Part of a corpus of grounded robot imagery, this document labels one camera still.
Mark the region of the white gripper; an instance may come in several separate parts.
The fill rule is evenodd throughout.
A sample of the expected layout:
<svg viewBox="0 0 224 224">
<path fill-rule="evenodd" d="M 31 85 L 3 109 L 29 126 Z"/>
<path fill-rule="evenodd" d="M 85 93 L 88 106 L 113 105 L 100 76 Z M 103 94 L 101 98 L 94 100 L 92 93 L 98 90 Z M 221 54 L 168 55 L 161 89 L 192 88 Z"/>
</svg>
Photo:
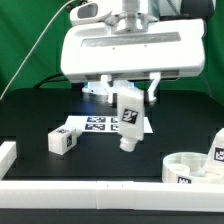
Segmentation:
<svg viewBox="0 0 224 224">
<path fill-rule="evenodd" d="M 73 83 L 100 82 L 114 103 L 113 80 L 150 79 L 148 99 L 163 79 L 199 75 L 205 64 L 201 19 L 155 22 L 146 32 L 114 34 L 103 22 L 71 28 L 63 42 L 61 70 Z"/>
</svg>

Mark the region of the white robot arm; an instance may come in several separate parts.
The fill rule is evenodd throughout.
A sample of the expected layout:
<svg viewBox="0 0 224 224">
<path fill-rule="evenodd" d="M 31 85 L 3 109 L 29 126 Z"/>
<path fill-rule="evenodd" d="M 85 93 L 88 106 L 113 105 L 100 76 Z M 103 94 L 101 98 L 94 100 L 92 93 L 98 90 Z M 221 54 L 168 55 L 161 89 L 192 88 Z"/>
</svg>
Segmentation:
<svg viewBox="0 0 224 224">
<path fill-rule="evenodd" d="M 69 13 L 61 70 L 109 101 L 119 86 L 149 81 L 153 103 L 160 81 L 202 72 L 206 22 L 215 8 L 216 0 L 82 0 Z"/>
</svg>

